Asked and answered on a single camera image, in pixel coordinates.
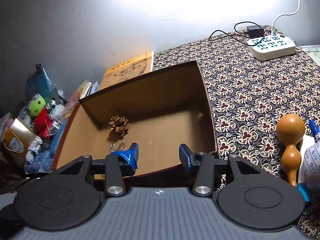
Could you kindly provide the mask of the stack of books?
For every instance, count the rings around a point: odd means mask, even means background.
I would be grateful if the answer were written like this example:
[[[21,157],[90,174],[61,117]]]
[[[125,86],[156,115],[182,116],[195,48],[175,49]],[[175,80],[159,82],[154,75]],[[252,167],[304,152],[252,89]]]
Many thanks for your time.
[[[72,111],[79,103],[80,99],[83,99],[93,93],[95,93],[99,89],[99,82],[91,82],[91,81],[84,81],[72,94],[72,96],[69,98],[68,102],[65,104],[65,109],[63,112],[63,117],[70,117],[72,114]]]

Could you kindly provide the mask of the green frog plush toy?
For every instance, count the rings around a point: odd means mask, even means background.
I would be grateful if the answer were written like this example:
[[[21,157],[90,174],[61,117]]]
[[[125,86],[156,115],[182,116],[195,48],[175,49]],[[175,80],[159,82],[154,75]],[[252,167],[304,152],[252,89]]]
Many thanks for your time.
[[[29,115],[34,119],[33,130],[42,139],[50,139],[53,120],[46,108],[46,101],[40,94],[35,94],[29,103]]]

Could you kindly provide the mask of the white power strip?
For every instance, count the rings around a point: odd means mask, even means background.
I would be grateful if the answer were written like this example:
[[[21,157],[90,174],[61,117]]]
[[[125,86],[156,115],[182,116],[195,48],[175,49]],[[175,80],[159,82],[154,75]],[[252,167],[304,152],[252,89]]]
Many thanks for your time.
[[[283,34],[248,41],[249,52],[259,61],[268,61],[296,53],[296,44]]]

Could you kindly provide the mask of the brown cardboard box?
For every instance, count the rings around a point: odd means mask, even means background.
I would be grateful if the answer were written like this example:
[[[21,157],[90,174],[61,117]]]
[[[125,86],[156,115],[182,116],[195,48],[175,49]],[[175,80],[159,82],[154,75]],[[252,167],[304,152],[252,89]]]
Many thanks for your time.
[[[127,135],[111,133],[112,116],[124,116]],[[178,148],[217,151],[209,96],[196,61],[155,70],[102,89],[79,101],[54,157],[60,168],[82,155],[103,159],[110,146],[139,146],[137,176],[175,167]]]

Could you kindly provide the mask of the blue pen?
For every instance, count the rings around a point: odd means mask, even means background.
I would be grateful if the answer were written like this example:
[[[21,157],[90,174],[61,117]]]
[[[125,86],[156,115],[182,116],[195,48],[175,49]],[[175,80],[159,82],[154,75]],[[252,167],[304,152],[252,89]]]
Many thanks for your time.
[[[320,142],[320,131],[313,119],[309,120],[309,127],[311,129],[315,142]]]

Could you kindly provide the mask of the black power adapter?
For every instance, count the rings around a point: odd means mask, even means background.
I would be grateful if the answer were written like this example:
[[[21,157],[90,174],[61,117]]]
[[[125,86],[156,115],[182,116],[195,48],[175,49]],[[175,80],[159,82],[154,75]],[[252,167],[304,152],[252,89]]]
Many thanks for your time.
[[[260,25],[247,26],[247,33],[249,38],[259,38],[264,36],[264,28]]]

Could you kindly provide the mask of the wooden gourd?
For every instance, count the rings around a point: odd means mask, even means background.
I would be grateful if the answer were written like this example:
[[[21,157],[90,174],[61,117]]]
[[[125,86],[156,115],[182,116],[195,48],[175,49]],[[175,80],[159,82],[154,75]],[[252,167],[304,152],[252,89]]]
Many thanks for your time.
[[[302,163],[297,144],[302,141],[305,125],[296,114],[282,116],[276,126],[278,140],[285,146],[281,157],[281,169],[286,173],[290,185],[297,187],[297,172]]]

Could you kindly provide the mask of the brown pine cone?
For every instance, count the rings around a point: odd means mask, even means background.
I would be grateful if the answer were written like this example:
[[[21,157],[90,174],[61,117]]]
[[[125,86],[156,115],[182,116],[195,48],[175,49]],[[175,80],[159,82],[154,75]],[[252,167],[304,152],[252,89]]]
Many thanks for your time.
[[[112,116],[108,127],[112,134],[117,136],[125,136],[129,131],[129,120],[124,116]]]

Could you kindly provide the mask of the white plastic bag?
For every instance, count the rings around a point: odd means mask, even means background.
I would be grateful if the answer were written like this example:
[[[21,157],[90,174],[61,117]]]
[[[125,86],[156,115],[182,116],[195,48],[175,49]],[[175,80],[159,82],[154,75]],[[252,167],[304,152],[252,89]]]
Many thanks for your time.
[[[302,162],[298,171],[298,187],[303,193],[316,193],[319,191],[319,142],[304,135],[300,155]]]

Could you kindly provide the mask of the small white panda plush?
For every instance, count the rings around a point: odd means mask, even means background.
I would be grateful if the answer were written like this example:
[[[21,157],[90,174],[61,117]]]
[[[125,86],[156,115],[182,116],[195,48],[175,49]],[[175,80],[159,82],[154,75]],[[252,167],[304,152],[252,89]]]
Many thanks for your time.
[[[63,115],[65,107],[62,104],[56,104],[55,100],[49,100],[46,104],[46,110],[50,120],[57,120]]]

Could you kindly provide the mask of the gold paper gift bag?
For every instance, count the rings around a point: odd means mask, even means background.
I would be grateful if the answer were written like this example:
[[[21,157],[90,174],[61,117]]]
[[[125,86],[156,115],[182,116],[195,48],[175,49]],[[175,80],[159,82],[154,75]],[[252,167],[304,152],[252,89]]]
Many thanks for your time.
[[[28,147],[35,139],[33,131],[19,118],[16,118],[4,136],[4,147],[18,166],[25,163]]]

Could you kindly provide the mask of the crumpled white tissue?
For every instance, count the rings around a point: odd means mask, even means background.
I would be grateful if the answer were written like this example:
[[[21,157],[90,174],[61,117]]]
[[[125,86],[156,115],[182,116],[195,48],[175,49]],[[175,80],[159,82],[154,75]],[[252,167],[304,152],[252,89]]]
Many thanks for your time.
[[[28,146],[27,153],[25,155],[25,159],[28,163],[32,163],[35,159],[35,156],[38,154],[43,141],[40,137],[36,136],[31,144]]]

